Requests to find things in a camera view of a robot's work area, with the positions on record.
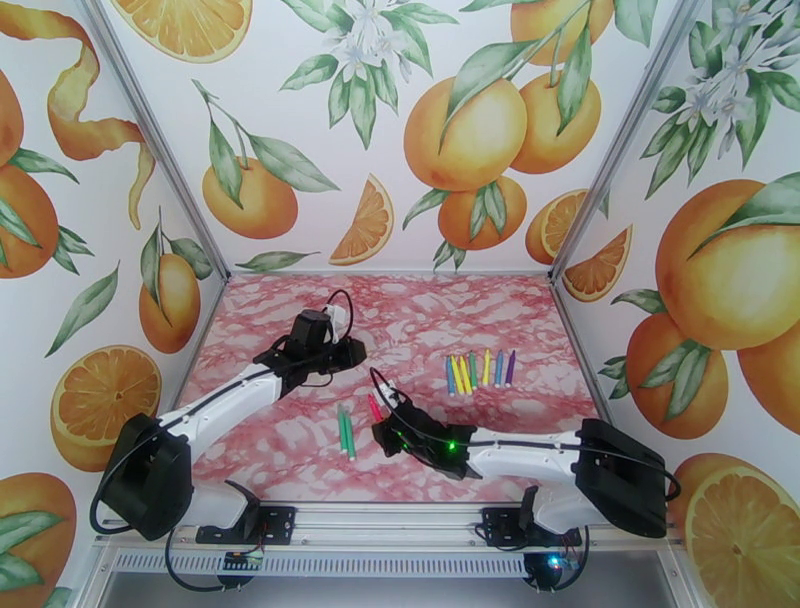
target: ventilation grille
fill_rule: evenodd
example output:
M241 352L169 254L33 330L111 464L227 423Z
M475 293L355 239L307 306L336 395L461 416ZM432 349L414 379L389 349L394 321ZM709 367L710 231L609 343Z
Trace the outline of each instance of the ventilation grille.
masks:
M225 574L246 570L253 576L363 578L522 578L521 555L308 554L266 555L260 565L242 568L226 563L224 553L175 551L170 559L180 574ZM115 572L161 574L164 554L157 549L124 549Z

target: green marker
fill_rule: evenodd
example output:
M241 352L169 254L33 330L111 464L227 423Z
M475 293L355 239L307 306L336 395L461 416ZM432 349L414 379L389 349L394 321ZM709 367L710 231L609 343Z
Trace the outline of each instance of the green marker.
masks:
M338 414L339 414L339 444L342 454L347 453L347 426L344 422L344 408L342 404L339 404L338 407Z
M344 427L347 431L347 453L350 455L350 460L356 459L356 442L353 439L353 421L350 414L345 412Z
M475 353L469 353L469 377L474 388L478 388L478 368L475 363Z

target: marker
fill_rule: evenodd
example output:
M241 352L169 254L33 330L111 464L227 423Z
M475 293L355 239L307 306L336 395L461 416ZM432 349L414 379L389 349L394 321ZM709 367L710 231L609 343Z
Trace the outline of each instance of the marker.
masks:
M503 351L497 353L497 363L494 365L494 386L500 388L503 382Z
M381 408L378 406L378 402L372 393L367 395L367 400L369 401L369 409L372 411L375 422L381 422L383 420L383 414L381 414Z
M472 351L469 353L469 377L470 382L472 382L472 388L478 388L478 366L475 363L475 353Z
M489 363L492 360L492 353L487 348L486 353L483 355L483 385L489 386Z
M461 377L464 378L464 390L467 395L472 394L472 384L469 379L469 372L467 372L467 362L464 360L464 355L459 355L458 364L461 366Z
M356 443L353 439L353 421L350 419L350 414L347 412L344 414L344 428L347 431L347 453L350 456L350 460L355 460Z
M506 372L506 386L511 386L514 379L514 362L517 360L517 351L511 351L511 358L508 360L508 371Z
M456 361L455 355L450 355L450 369L453 371L453 377L456 380L456 389L458 389L458 394L465 394L464 383L461 381L461 372L458 371L458 361Z
M339 414L339 445L340 445L340 451L343 454L346 454L347 453L347 429L345 428L345 424L344 424L344 408L342 407L341 403L339 404L339 407L337 408L337 412Z
M444 358L444 368L447 374L447 392L453 397L456 394L456 380L453 376L453 367L450 363L450 357Z

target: pink marble surface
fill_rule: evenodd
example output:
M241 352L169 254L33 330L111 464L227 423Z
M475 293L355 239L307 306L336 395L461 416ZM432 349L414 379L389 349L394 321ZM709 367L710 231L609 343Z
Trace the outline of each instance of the pink marble surface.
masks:
M367 361L337 374L328 387L299 388L248 418L196 463L195 479L234 479L267 500L521 499L530 480L452 481L406 454L387 459L370 429L370 365L442 422L547 433L578 428L582 418L596 416L545 279L525 276L237 276L183 403L234 376L287 333L303 308L322 308L338 288L353 297L353 336L366 344ZM485 348L517 350L514 386L450 397L445 355ZM352 413L358 450L353 462L339 451L339 403Z

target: yellow marker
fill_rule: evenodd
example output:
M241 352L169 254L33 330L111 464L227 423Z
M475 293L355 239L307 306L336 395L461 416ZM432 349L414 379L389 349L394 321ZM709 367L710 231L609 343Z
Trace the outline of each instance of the yellow marker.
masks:
M469 372L467 371L467 362L464 360L464 355L458 358L458 364L461 366L461 376L464 378L464 390L467 391L467 395L471 395L472 384L469 381Z
M453 377L456 380L456 390L459 395L464 394L464 383L461 382L461 372L458 371L458 361L454 355L450 355L450 364L453 366Z
M483 385L489 386L489 362L492 360L492 353L486 349L486 354L483 356Z

